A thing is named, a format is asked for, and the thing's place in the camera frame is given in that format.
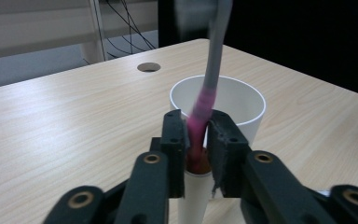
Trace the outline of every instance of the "black cable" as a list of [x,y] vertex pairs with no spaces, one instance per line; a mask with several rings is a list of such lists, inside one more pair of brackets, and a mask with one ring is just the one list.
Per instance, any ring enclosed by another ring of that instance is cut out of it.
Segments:
[[[124,37],[124,35],[122,35],[121,37],[123,37],[123,39],[124,39],[124,40],[126,40],[126,41],[127,41],[127,43],[131,44],[131,42],[130,42],[128,39],[126,39],[126,37]],[[132,46],[133,46],[134,48],[136,48],[136,49],[140,50],[140,51],[146,51],[145,49],[140,49],[140,48],[136,47],[136,46],[135,46],[135,45],[133,45],[133,44],[132,44]]]
[[112,56],[114,59],[118,58],[118,56],[115,56],[115,55],[113,55],[113,54],[111,54],[109,52],[106,52],[106,53],[109,54],[110,56]]
[[127,52],[127,51],[125,51],[125,50],[122,50],[122,49],[118,49],[113,43],[112,43],[112,41],[110,41],[110,39],[109,38],[106,38],[107,39],[107,41],[109,41],[109,43],[113,46],[113,48],[115,48],[115,49],[117,49],[117,50],[119,50],[119,51],[121,51],[121,52],[123,52],[123,53],[126,53],[126,54],[131,54],[131,53],[129,53],[129,52]]
[[90,63],[89,62],[87,62],[87,60],[86,59],[83,59],[88,65],[90,65]]
[[130,13],[129,13],[129,17],[130,17],[130,19],[131,19],[131,21],[132,21],[132,23],[133,23],[134,26],[131,26],[131,24],[130,24],[128,21],[126,21],[126,20],[119,14],[118,11],[115,10],[115,9],[112,7],[112,5],[109,3],[108,0],[106,0],[106,3],[107,3],[108,6],[110,6],[110,8],[111,8],[113,11],[115,11],[115,12],[118,14],[118,16],[119,16],[124,22],[126,22],[126,23],[130,26],[130,28],[131,28],[133,31],[135,31],[136,34],[138,34],[138,35],[144,40],[144,42],[146,43],[146,45],[147,45],[150,49],[155,49],[155,48],[156,48],[155,46],[153,46],[152,43],[150,43],[150,41],[148,41],[148,40],[141,34],[141,32],[139,31],[139,29],[138,29],[138,27],[136,26],[135,22],[133,21],[133,18],[132,18],[132,16],[131,16]]
[[121,4],[123,5],[123,7],[126,9],[126,12],[127,12],[127,20],[128,20],[129,33],[130,33],[130,47],[131,47],[131,54],[133,54],[133,51],[132,51],[132,33],[131,33],[130,12],[129,12],[129,9],[127,8],[127,2],[126,2],[126,0],[121,0]]
[[[96,2],[94,2],[94,10],[95,10],[95,15],[98,14],[97,12],[97,6],[95,6],[95,4],[97,4]],[[101,34],[101,27],[100,27],[100,22],[98,20],[98,17],[97,18],[97,25],[98,25],[98,32],[99,32],[99,37],[100,37],[100,41],[101,41],[101,47],[102,47],[102,51],[103,51],[103,60],[106,61],[105,59],[105,54],[104,54],[104,49],[103,49],[103,35]]]

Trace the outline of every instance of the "wooden table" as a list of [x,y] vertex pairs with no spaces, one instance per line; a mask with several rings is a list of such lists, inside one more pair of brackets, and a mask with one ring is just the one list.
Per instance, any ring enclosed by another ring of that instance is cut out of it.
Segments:
[[[40,223],[69,189],[127,179],[161,135],[171,86],[203,74],[207,54],[201,39],[1,87],[0,223]],[[267,100],[254,150],[275,153],[312,189],[358,186],[357,93],[228,47],[221,74]],[[239,200],[210,202],[204,220],[243,223]]]

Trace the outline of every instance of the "cable hole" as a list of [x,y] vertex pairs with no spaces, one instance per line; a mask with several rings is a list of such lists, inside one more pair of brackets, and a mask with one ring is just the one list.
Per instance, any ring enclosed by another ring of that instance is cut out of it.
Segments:
[[152,73],[157,72],[161,66],[158,63],[141,63],[137,68],[141,72]]

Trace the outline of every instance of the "white cylinder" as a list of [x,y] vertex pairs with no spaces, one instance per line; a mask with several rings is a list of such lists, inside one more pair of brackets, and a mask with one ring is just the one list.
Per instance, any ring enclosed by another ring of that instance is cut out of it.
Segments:
[[213,188],[212,173],[185,172],[185,197],[178,200],[178,223],[201,224]]

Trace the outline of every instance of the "cup rim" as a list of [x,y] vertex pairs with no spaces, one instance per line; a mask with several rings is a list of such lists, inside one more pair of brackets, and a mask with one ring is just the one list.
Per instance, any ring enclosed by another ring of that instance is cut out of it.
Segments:
[[[193,76],[193,77],[187,77],[187,78],[184,78],[178,82],[176,82],[172,87],[171,87],[171,90],[170,90],[170,101],[172,103],[172,105],[176,108],[176,109],[179,109],[179,107],[176,105],[176,103],[174,102],[174,100],[172,99],[172,93],[173,93],[173,90],[179,85],[181,84],[182,82],[185,82],[191,78],[195,78],[195,77],[205,77],[205,75],[197,75],[197,76]],[[241,81],[241,80],[238,80],[234,77],[225,77],[225,76],[219,76],[219,77],[222,77],[222,78],[226,78],[226,79],[231,79],[231,80],[234,80],[234,81],[237,81],[237,82],[240,82],[248,87],[250,87],[251,89],[253,89],[255,92],[257,92],[257,94],[261,97],[262,101],[263,101],[263,109],[261,110],[261,112],[253,119],[249,119],[249,120],[246,120],[245,122],[241,122],[241,123],[238,123],[237,125],[244,125],[244,124],[248,124],[248,123],[252,123],[254,122],[255,120],[258,120],[260,119],[261,117],[264,116],[264,113],[266,112],[266,107],[267,107],[267,104],[266,104],[266,99],[264,99],[264,96],[261,94],[260,91],[258,91],[255,87],[249,85],[248,83],[244,82],[244,81]],[[188,114],[185,113],[183,110],[181,111],[181,113],[183,115],[185,115],[185,117],[188,118]]]
[[196,177],[196,178],[203,178],[203,177],[208,177],[212,174],[212,171],[209,171],[208,173],[202,174],[202,175],[197,175],[197,174],[193,174],[191,172],[189,172],[188,170],[185,169],[185,174]]

